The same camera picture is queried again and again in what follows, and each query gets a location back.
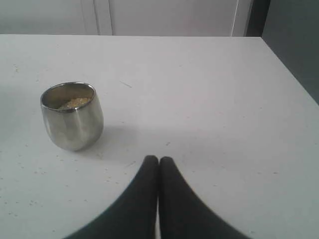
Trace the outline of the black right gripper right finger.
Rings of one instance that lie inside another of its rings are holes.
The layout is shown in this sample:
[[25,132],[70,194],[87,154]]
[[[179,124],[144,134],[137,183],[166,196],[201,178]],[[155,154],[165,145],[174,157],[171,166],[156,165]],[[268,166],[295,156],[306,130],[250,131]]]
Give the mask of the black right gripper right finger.
[[162,239],[246,239],[194,193],[174,160],[159,162],[159,227]]

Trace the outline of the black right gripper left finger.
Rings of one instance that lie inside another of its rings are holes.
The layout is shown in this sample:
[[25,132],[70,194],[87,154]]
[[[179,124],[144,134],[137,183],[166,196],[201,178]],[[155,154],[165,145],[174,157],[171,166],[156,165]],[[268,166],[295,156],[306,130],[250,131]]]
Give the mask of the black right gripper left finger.
[[102,214],[68,239],[154,239],[157,218],[159,160],[144,158],[134,179]]

